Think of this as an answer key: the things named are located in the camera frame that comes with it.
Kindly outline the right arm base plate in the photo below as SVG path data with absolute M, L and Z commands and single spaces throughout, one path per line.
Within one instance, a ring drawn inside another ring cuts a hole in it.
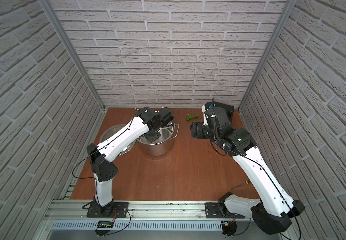
M 245 216 L 230 213 L 223 204 L 206 202 L 205 213 L 207 219 L 244 219 Z

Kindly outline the stainless steel pot lid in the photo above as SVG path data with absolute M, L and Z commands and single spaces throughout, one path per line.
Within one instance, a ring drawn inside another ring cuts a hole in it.
M 118 131 L 111 137 L 98 144 L 98 151 L 105 155 L 107 161 L 112 162 L 127 146 L 129 146 L 136 138 L 134 128 L 129 125 L 117 127 Z

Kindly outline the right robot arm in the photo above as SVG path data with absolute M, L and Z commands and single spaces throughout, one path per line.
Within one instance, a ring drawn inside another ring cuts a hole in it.
M 279 184 L 265 163 L 256 141 L 244 128 L 233 129 L 230 123 L 211 128 L 203 123 L 190 125 L 191 136 L 210 140 L 244 170 L 259 194 L 257 199 L 248 199 L 226 193 L 218 200 L 218 211 L 226 217 L 241 215 L 254 220 L 266 234 L 285 232 L 292 218 L 299 216 L 305 207 L 300 200 L 293 199 Z

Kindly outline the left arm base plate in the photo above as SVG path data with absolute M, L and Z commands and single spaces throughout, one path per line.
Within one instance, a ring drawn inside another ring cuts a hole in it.
M 107 206 L 100 206 L 95 200 L 90 203 L 87 218 L 126 218 L 129 202 L 112 202 Z

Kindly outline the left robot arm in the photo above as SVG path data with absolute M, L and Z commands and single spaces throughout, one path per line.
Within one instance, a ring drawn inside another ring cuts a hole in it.
M 169 108 L 154 111 L 142 108 L 122 129 L 98 145 L 87 147 L 88 159 L 95 179 L 94 202 L 101 208 L 113 204 L 112 185 L 118 168 L 113 161 L 125 147 L 143 136 L 152 143 L 161 136 L 161 128 L 173 123 L 173 113 Z

